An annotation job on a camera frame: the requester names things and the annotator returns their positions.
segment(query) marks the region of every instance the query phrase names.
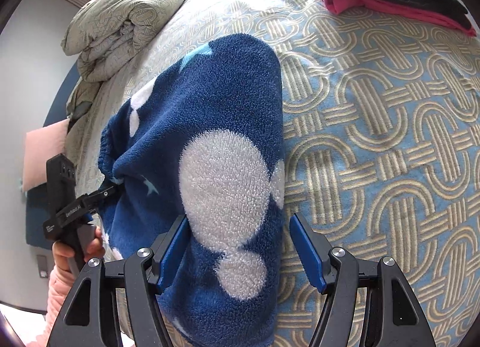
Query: folded blue clothing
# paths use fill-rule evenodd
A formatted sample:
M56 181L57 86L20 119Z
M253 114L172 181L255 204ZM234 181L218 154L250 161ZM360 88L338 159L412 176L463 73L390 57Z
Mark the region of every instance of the folded blue clothing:
M98 167L124 191L101 209L127 258L186 213L193 233L163 314L194 346L273 343L283 225L279 61L219 38L145 85L110 119Z

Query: blue and beige bedspread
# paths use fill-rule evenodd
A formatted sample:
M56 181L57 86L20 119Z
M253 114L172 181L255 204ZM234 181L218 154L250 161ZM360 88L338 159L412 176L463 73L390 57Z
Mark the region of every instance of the blue and beige bedspread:
M103 85L78 192L101 182L100 132L122 102L189 51L236 32L280 61L285 218L301 211L359 258L392 255L437 345L455 346L480 309L480 44L460 32L364 8L333 16L319 0L186 0ZM323 298L284 231L274 345L307 346ZM364 305L361 292L350 346Z

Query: human hand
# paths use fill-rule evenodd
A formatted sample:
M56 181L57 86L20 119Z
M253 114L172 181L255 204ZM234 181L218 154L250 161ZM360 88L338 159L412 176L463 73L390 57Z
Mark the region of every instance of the human hand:
M53 243L53 260L55 265L68 273L71 273L70 266L68 265L68 258L75 256L75 251L68 245L56 241ZM95 238L88 244L85 254L85 262L88 262L92 258L103 258L105 255L105 249L103 248L102 231L99 227L95 230Z

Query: pink pillow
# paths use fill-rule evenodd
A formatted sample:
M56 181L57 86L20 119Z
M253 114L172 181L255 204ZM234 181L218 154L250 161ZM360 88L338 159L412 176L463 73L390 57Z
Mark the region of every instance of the pink pillow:
M68 119L64 119L27 133L23 158L23 191L46 182L46 161L64 152L68 122Z

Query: silver bolt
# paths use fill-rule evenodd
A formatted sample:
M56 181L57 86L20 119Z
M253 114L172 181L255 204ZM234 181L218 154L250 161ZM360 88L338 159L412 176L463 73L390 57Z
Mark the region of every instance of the silver bolt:
M385 263L387 266L393 266L395 264L395 260L390 256L385 256L383 258L383 263Z
M97 267L100 264L100 259L99 258L92 258L88 261L88 265L90 267Z
M332 250L332 254L334 256L336 256L337 258L341 258L342 256L345 256L345 250L343 248L340 248L340 247L335 247Z
M137 255L141 258L146 258L148 255L150 255L150 248L140 248L137 251Z

